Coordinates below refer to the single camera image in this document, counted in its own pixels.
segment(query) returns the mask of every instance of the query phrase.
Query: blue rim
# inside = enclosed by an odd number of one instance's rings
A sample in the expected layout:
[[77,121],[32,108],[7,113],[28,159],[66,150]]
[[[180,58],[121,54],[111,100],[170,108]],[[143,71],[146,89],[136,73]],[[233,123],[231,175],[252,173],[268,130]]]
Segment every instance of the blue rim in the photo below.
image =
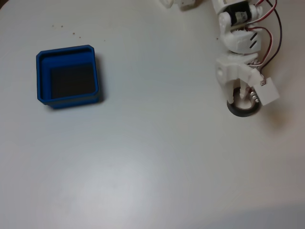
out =
[[[95,91],[90,94],[81,94],[81,95],[76,95],[76,96],[68,96],[68,97],[63,97],[63,98],[58,98],[58,99],[42,99],[41,98],[41,73],[40,73],[40,58],[44,54],[54,54],[58,52],[68,52],[68,51],[77,51],[77,50],[82,50],[82,49],[90,49],[92,51],[92,62],[93,62],[93,75],[94,75],[94,83],[95,83]],[[57,101],[65,101],[69,99],[76,99],[76,98],[83,98],[87,96],[94,96],[99,92],[99,84],[98,84],[98,78],[97,78],[97,69],[96,69],[96,61],[95,61],[95,52],[94,48],[90,45],[82,45],[82,46],[76,46],[76,47],[69,47],[69,48],[62,48],[62,49],[53,49],[53,50],[45,50],[41,51],[37,56],[36,56],[36,69],[37,69],[37,99],[41,101],[42,103],[50,103],[50,102],[57,102]]]

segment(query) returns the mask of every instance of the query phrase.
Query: white table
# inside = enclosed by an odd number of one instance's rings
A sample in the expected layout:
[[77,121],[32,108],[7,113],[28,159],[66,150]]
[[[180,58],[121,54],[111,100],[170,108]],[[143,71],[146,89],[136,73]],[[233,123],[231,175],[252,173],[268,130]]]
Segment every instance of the white table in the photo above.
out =
[[[214,77],[210,0],[186,12],[157,0],[10,0],[0,228],[305,228],[304,9],[279,1],[284,44],[265,73],[281,99],[238,118]],[[265,24],[278,39],[275,16]],[[84,44],[106,100],[53,111],[37,100],[35,57]]]

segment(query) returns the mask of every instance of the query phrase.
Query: blue square bin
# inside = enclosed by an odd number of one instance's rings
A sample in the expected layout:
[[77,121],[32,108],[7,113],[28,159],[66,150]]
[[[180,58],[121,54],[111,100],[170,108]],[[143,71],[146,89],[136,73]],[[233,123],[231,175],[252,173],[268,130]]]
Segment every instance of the blue square bin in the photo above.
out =
[[99,84],[90,45],[41,51],[36,56],[37,98],[53,108],[96,103]]

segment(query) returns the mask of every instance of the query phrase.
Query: black ring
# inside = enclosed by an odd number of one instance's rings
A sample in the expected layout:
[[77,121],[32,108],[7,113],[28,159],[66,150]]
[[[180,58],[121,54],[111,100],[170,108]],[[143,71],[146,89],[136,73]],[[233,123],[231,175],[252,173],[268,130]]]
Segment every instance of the black ring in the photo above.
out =
[[[240,91],[240,87],[237,87],[234,89],[234,92],[233,92],[233,96],[235,94],[237,94],[238,92]],[[256,112],[259,111],[259,109],[261,108],[261,105],[260,103],[256,103],[254,101],[254,103],[252,104],[252,106],[249,108],[249,109],[242,109],[242,108],[239,108],[235,105],[235,103],[233,102],[232,104],[230,104],[229,102],[227,102],[227,106],[229,108],[229,111],[234,114],[235,116],[237,117],[249,117],[249,116],[252,116],[254,115]]]

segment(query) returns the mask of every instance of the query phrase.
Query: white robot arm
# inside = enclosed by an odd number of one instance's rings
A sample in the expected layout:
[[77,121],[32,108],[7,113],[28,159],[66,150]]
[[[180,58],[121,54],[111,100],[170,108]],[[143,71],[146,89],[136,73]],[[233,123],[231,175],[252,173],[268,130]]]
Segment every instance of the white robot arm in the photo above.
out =
[[[180,8],[195,5],[195,0],[160,1],[167,8],[174,3]],[[212,0],[215,12],[219,16],[220,40],[228,49],[228,52],[216,60],[216,78],[226,96],[229,110],[240,117],[251,116],[259,110],[260,105],[267,105],[279,98],[271,78],[265,79],[261,74],[264,67],[262,65],[265,64],[272,48],[273,37],[266,28],[257,25],[257,22],[268,17],[273,11],[276,12],[277,0],[274,6],[266,0],[272,8],[264,16],[263,8],[260,6],[263,1],[258,0],[253,5],[249,0]],[[263,30],[270,35],[270,45],[267,54],[259,62],[257,52],[261,50]],[[236,82],[240,82],[240,89],[235,88]],[[234,104],[234,95],[237,93],[242,99],[251,100],[250,109],[241,109]]]

